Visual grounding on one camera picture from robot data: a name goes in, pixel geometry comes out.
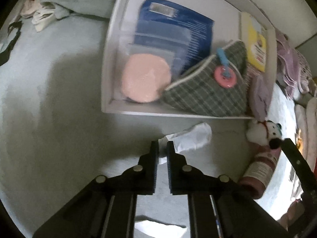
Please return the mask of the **person's right hand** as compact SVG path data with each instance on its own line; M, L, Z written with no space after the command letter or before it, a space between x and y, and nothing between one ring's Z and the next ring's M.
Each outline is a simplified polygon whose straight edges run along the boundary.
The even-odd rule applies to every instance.
M277 221L284 229L288 228L305 212L302 200L296 199L290 204L287 212Z

